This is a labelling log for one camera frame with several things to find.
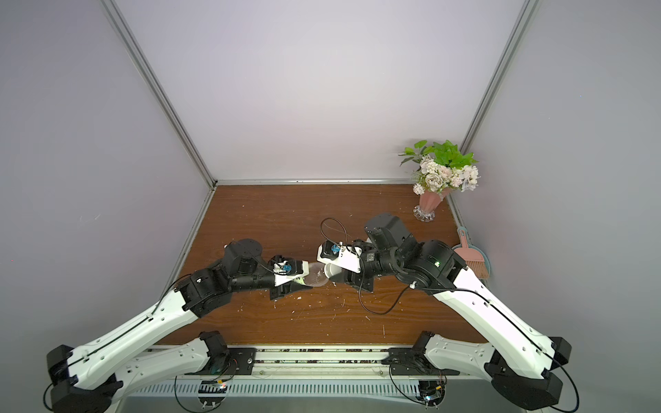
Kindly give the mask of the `white bottle cap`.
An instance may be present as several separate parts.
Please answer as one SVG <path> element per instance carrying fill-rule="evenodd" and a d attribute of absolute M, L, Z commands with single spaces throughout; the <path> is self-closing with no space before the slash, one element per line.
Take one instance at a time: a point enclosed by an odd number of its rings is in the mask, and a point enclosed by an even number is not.
<path fill-rule="evenodd" d="M 333 280 L 334 278 L 342 275 L 343 269 L 333 263 L 326 263 L 324 266 L 324 274 L 327 279 Z"/>

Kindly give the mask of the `green label clear bottle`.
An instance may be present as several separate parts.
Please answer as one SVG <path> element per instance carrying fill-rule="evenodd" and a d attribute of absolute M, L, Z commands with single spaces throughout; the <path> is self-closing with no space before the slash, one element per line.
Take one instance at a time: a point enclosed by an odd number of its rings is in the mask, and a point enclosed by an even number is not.
<path fill-rule="evenodd" d="M 296 283 L 306 287 L 323 287 L 328 281 L 323 263 L 309 263 L 307 275 L 295 280 Z"/>

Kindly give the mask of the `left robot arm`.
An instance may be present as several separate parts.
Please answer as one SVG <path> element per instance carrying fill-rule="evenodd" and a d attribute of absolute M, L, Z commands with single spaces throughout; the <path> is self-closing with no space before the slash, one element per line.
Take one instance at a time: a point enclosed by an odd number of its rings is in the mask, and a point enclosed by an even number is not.
<path fill-rule="evenodd" d="M 163 353 L 144 356 L 153 344 L 216 309 L 235 293 L 267 290 L 273 297 L 304 287 L 307 261 L 261 257 L 253 239 L 227 244 L 220 260 L 179 278 L 158 302 L 111 332 L 75 348 L 60 345 L 46 356 L 50 383 L 42 402 L 51 412 L 105 412 L 144 387 L 186 373 L 229 364 L 222 336 L 203 332 Z"/>

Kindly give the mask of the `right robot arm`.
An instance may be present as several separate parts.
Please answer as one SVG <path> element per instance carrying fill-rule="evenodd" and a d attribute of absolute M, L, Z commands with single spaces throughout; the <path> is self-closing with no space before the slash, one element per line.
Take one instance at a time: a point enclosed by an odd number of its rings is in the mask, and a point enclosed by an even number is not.
<path fill-rule="evenodd" d="M 365 226 L 367 239 L 326 247 L 345 283 L 358 292 L 371 282 L 392 276 L 454 310 L 485 343 L 460 342 L 429 333 L 422 339 L 423 359 L 437 369 L 450 369 L 488 380 L 512 404 L 525 411 L 559 407 L 571 344 L 549 337 L 516 316 L 475 275 L 451 247 L 438 240 L 419 242 L 402 220 L 389 213 Z"/>

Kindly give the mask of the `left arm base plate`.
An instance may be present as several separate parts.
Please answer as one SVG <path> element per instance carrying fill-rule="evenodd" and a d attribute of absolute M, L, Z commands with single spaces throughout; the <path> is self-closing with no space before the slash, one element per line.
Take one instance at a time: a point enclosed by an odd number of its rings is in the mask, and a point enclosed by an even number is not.
<path fill-rule="evenodd" d="M 229 348 L 224 353 L 211 356 L 207 364 L 195 372 L 206 376 L 249 376 L 256 361 L 256 348 Z"/>

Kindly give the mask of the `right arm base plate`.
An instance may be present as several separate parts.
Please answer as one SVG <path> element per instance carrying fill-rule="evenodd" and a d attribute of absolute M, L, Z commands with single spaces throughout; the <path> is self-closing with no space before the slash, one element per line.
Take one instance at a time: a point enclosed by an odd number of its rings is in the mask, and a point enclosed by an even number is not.
<path fill-rule="evenodd" d="M 393 375 L 457 376 L 453 369 L 440 369 L 433 366 L 421 350 L 413 348 L 390 348 L 382 365 L 392 368 Z"/>

